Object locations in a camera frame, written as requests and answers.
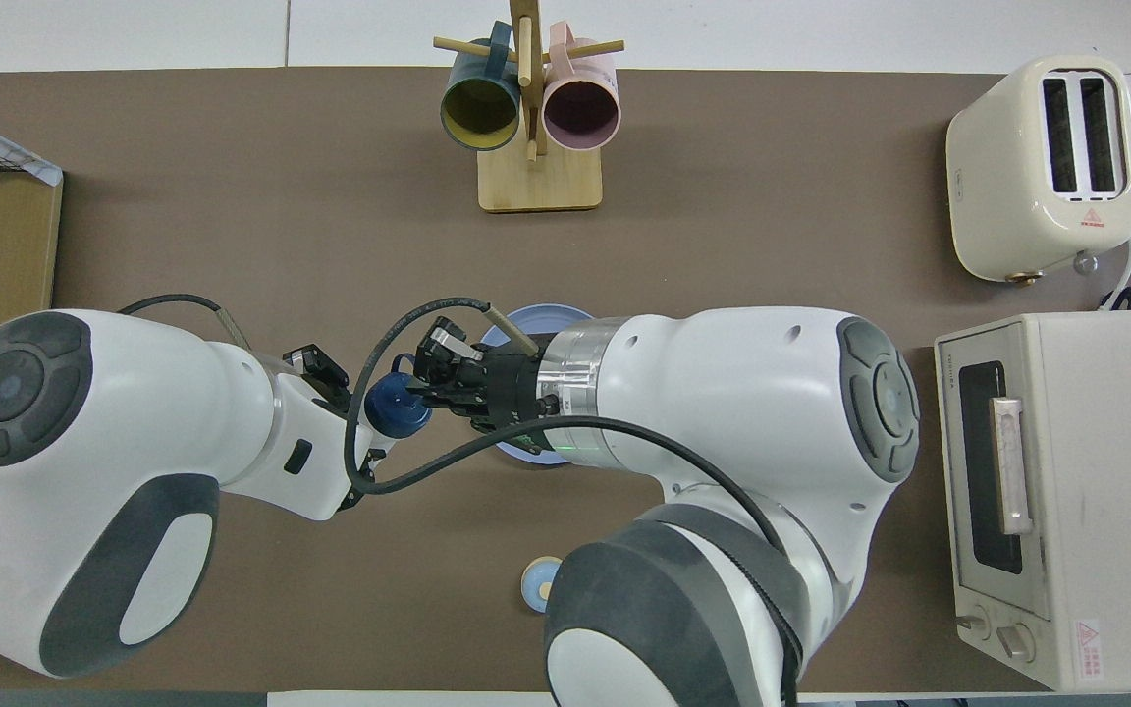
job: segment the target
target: mug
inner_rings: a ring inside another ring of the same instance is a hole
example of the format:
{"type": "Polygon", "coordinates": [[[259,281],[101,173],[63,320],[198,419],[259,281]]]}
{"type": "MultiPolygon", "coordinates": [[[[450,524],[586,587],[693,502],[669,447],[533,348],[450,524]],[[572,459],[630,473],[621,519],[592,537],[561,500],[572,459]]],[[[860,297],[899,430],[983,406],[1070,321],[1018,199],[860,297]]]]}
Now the mug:
{"type": "Polygon", "coordinates": [[[490,40],[475,44],[491,48],[487,57],[457,53],[443,88],[439,117],[450,138],[470,149],[495,149],[517,133],[521,88],[517,67],[509,62],[512,27],[497,21],[490,40]]]}
{"type": "Polygon", "coordinates": [[[614,139],[622,122],[619,76],[610,54],[570,59],[567,50],[596,44],[575,40],[569,24],[555,23],[547,31],[544,130],[567,149],[596,149],[614,139]]]}

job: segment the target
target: oven window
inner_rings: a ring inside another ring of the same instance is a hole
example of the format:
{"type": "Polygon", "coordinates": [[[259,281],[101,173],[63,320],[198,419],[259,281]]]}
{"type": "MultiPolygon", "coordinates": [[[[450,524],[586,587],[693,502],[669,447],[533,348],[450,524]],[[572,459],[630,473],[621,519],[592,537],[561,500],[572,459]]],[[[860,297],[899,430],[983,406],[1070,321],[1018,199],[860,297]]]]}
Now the oven window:
{"type": "Polygon", "coordinates": [[[987,567],[1018,575],[1024,571],[1019,537],[1001,533],[1001,501],[993,460],[988,399],[1007,395],[1007,376],[1000,361],[975,363],[959,370],[962,439],[966,451],[966,494],[972,509],[972,546],[975,559],[987,567]]]}

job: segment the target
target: oven door handle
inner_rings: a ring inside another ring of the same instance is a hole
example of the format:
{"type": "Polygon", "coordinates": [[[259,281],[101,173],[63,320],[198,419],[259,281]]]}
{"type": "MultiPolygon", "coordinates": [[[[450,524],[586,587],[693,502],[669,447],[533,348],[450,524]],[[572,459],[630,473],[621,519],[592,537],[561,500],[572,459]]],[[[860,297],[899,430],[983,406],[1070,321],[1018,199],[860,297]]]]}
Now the oven door handle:
{"type": "Polygon", "coordinates": [[[1028,515],[1027,473],[1024,471],[1024,433],[1020,431],[1020,398],[990,398],[988,413],[993,438],[993,468],[998,472],[998,510],[1001,511],[1002,534],[1028,534],[1033,519],[1028,515]]]}

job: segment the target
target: gray joint cap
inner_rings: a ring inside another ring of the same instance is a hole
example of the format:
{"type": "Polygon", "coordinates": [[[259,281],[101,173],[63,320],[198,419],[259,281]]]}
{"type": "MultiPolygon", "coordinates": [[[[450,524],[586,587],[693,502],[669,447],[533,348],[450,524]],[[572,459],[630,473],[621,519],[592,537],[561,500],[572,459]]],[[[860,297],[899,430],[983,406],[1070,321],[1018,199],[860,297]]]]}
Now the gray joint cap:
{"type": "Polygon", "coordinates": [[[0,466],[50,447],[86,402],[90,330],[71,314],[37,312],[0,326],[0,466]]]}
{"type": "Polygon", "coordinates": [[[877,477],[898,483],[915,468],[920,451],[920,398],[906,359],[866,319],[837,326],[840,390],[853,441],[877,477]]]}

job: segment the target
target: warning label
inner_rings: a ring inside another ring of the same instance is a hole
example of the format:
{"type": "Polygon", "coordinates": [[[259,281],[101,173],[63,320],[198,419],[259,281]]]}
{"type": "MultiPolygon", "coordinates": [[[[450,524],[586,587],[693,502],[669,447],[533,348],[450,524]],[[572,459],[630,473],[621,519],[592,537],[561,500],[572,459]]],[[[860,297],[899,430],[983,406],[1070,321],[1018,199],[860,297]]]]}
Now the warning label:
{"type": "Polygon", "coordinates": [[[1076,674],[1082,681],[1103,680],[1103,631],[1097,619],[1073,622],[1076,636],[1076,674]]]}
{"type": "Polygon", "coordinates": [[[1090,213],[1085,214],[1085,218],[1081,219],[1081,225],[1082,227],[1107,227],[1107,225],[1103,223],[1103,218],[1100,218],[1098,213],[1094,209],[1090,209],[1090,213]]]}

